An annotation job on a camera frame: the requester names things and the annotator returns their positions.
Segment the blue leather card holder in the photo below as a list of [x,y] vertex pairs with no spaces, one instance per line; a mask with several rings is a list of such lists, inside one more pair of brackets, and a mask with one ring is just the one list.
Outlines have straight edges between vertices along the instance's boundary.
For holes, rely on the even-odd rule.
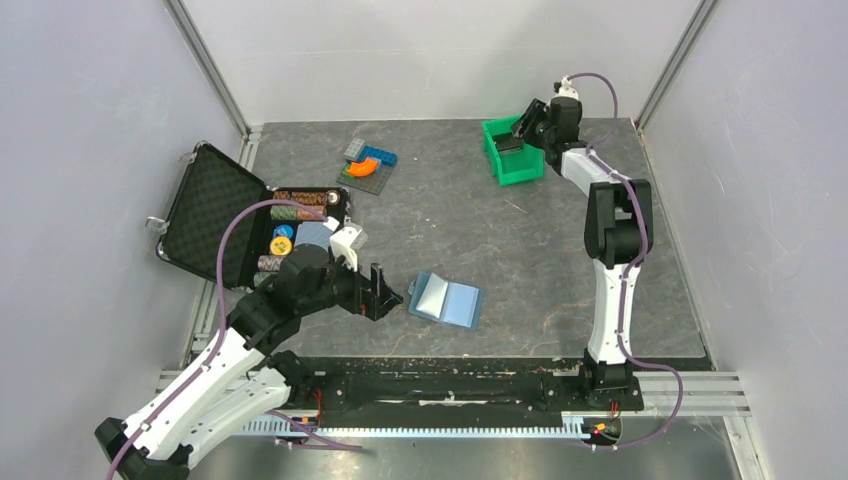
[[407,311],[436,323],[475,330],[478,326],[484,290],[451,282],[435,273],[421,271],[408,289]]

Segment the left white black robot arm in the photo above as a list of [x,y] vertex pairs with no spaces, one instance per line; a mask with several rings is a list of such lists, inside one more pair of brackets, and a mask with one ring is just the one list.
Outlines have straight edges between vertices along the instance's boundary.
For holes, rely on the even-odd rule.
[[187,478],[255,417],[312,399],[312,373],[293,352],[278,349],[305,317],[339,307],[377,321],[401,302],[378,264],[364,275],[319,246],[295,248],[162,392],[128,418],[109,417],[96,428],[110,462],[107,478]]

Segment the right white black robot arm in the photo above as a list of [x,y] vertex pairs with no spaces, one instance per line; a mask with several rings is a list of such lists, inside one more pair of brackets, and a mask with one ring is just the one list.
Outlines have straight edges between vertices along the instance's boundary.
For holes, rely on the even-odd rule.
[[602,408],[635,387],[630,325],[635,286],[653,242],[652,186],[601,160],[579,138],[582,104],[558,95],[531,101],[512,133],[587,200],[584,248],[596,274],[594,322],[578,370],[577,392]]

